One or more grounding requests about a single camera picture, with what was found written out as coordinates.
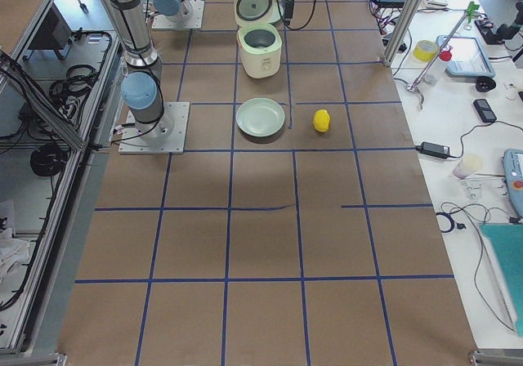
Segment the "white rice cooker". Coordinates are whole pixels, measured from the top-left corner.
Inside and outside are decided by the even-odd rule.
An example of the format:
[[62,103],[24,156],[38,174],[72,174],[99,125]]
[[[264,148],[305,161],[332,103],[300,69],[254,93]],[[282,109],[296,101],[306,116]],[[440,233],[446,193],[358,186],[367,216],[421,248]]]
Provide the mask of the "white rice cooker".
[[240,59],[251,78],[268,78],[279,70],[282,39],[270,23],[275,7],[275,0],[235,0]]

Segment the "mint plate far side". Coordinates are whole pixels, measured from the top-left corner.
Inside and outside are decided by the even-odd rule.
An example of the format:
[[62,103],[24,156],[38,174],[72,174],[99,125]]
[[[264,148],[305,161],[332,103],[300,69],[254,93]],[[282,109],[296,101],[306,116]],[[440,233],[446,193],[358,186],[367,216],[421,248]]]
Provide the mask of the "mint plate far side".
[[271,21],[270,22],[273,25],[281,25],[283,17],[284,17],[283,7],[281,6],[280,3],[276,2],[274,4],[273,15],[271,17]]

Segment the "mint plate near lemon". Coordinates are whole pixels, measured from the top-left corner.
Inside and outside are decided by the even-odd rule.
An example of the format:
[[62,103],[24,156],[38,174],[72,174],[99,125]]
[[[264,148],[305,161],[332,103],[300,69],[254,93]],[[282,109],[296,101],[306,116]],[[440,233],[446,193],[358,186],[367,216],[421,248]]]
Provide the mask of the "mint plate near lemon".
[[269,98],[246,100],[236,111],[238,128],[249,136],[268,137],[278,132],[285,122],[283,107]]

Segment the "yellow toy lemon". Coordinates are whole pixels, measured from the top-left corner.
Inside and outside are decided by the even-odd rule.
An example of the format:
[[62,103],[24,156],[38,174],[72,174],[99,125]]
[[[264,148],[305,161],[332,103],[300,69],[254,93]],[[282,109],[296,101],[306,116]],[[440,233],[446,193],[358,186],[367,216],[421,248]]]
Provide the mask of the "yellow toy lemon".
[[312,119],[313,128],[319,133],[325,133],[330,129],[331,117],[326,109],[316,110]]

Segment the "yellow tape roll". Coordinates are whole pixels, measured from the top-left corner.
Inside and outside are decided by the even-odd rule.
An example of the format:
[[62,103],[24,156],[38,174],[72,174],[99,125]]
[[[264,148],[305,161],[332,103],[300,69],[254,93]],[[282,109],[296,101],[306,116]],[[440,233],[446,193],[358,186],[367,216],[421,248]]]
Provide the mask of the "yellow tape roll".
[[429,62],[438,54],[439,49],[440,48],[433,41],[420,40],[416,43],[412,55],[417,61]]

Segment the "blue teach pendant tablet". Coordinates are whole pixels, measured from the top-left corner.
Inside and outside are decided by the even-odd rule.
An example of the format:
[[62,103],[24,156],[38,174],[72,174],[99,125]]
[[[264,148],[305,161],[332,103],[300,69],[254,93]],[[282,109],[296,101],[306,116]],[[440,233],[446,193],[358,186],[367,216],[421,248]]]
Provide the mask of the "blue teach pendant tablet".
[[445,71],[450,77],[455,78],[477,78],[495,76],[494,68],[489,57],[484,52],[481,43],[475,37],[452,37],[447,47],[452,54],[449,62],[436,61],[433,70],[437,76]]

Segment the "black power adapter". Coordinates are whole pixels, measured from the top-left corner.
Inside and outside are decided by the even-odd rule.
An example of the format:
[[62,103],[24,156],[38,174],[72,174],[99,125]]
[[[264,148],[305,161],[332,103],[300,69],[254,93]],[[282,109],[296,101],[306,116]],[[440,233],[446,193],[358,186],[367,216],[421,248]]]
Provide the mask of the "black power adapter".
[[416,145],[415,149],[420,154],[425,154],[425,155],[431,156],[433,158],[447,159],[447,158],[451,157],[450,149],[448,146],[439,145],[439,144],[431,143],[428,141],[423,141],[419,145]]

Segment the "black phone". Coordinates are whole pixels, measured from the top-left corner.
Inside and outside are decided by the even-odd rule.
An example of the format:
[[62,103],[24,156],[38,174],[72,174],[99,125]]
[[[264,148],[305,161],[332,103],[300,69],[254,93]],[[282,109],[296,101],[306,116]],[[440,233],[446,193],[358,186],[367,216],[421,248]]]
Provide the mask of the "black phone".
[[497,120],[494,111],[491,109],[486,99],[476,99],[473,106],[483,123],[494,123]]

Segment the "white plastic cup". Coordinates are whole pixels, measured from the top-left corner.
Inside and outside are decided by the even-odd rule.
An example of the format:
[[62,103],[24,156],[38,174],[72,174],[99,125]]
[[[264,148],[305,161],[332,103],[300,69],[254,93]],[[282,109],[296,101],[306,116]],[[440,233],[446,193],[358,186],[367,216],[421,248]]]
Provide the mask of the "white plastic cup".
[[463,180],[483,167],[481,157],[476,154],[465,154],[460,158],[458,164],[454,167],[452,174],[460,180]]

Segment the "teal mat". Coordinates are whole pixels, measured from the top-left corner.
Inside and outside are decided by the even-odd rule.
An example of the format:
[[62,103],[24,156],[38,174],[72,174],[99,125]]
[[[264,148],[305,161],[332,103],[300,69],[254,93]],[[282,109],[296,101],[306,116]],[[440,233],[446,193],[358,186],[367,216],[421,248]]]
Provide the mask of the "teal mat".
[[515,308],[516,332],[522,336],[522,225],[484,224],[481,233],[492,244]]

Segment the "aluminium frame post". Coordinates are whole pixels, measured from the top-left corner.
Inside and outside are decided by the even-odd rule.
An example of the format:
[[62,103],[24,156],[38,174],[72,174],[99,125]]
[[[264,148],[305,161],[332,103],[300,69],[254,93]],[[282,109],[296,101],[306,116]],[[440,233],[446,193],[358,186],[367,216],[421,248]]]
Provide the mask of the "aluminium frame post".
[[396,53],[399,50],[400,44],[405,38],[413,16],[416,14],[418,4],[421,1],[422,0],[406,0],[402,12],[400,13],[398,23],[396,24],[392,36],[390,37],[389,42],[385,48],[382,57],[382,63],[384,66],[391,66],[392,61],[394,60]]

